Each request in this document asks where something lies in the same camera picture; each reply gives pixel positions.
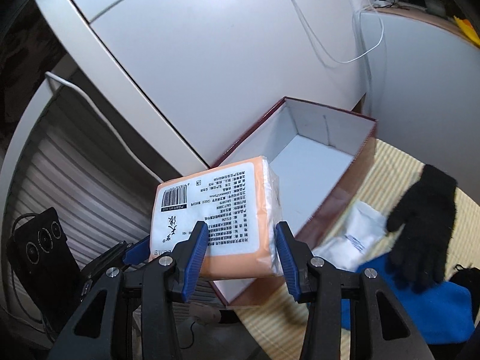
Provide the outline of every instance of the cardboard box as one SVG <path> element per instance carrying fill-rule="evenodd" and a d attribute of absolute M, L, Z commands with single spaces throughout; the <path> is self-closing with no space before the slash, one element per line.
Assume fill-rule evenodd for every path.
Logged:
<path fill-rule="evenodd" d="M 267 157 L 280 180 L 283 220 L 313 249 L 349 205 L 374 163 L 375 120 L 284 97 L 213 165 Z M 282 277 L 223 280 L 212 287 L 226 306 L 263 304 Z"/>

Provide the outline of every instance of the yellow corrugated surface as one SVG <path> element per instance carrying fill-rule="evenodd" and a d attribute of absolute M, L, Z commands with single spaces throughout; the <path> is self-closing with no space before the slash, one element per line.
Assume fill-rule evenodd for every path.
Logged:
<path fill-rule="evenodd" d="M 357 198 L 387 216 L 394 205 L 418 178 L 423 164 L 387 143 L 377 141 L 375 164 L 358 191 Z M 447 276 L 456 264 L 480 266 L 480 207 L 464 192 L 455 196 L 457 218 L 447 257 Z M 332 235 L 339 231 L 345 216 L 340 218 Z M 389 251 L 397 234 L 385 237 L 371 251 L 368 260 Z M 250 334 L 272 360 L 297 360 L 305 335 L 308 310 L 299 305 L 284 285 L 262 307 L 237 310 Z M 342 360 L 350 353 L 350 332 L 342 330 Z"/>

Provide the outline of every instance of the tissue package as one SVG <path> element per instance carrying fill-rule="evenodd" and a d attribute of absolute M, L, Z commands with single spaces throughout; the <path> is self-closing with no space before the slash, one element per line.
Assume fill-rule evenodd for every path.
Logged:
<path fill-rule="evenodd" d="M 274 228 L 281 221 L 278 178 L 265 157 L 220 166 L 160 184 L 150 234 L 150 260 L 208 225 L 200 275 L 209 279 L 280 275 Z"/>

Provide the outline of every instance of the knit glove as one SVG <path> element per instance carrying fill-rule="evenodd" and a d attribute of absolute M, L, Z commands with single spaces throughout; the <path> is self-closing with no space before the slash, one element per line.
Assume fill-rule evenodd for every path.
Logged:
<path fill-rule="evenodd" d="M 405 224 L 389 262 L 409 282 L 420 288 L 441 283 L 445 276 L 448 243 L 455 221 L 457 181 L 432 165 L 403 195 L 387 219 L 387 231 Z"/>

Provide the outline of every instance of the white trim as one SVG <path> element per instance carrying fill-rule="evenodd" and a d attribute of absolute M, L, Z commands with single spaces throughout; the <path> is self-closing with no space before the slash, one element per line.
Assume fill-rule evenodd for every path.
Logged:
<path fill-rule="evenodd" d="M 78 66 L 67 54 L 64 56 L 57 66 L 53 69 L 59 75 L 69 77 L 78 69 Z M 13 133 L 8 150 L 5 154 L 5 159 L 0 170 L 0 239 L 2 239 L 3 220 L 5 216 L 5 209 L 7 207 L 7 198 L 10 194 L 11 182 L 14 179 L 17 164 L 22 156 L 23 149 L 30 138 L 30 133 L 40 119 L 40 116 L 49 105 L 53 96 L 53 92 L 46 80 L 43 80 L 32 99 L 27 105 L 18 125 Z M 2 262 L 6 259 L 0 259 L 0 272 L 2 272 Z M 0 274 L 0 286 L 3 289 L 3 275 Z M 5 294 L 1 291 L 0 302 L 5 305 Z"/>
<path fill-rule="evenodd" d="M 135 130 L 182 175 L 207 169 L 115 61 L 70 0 L 35 0 L 80 69 Z"/>

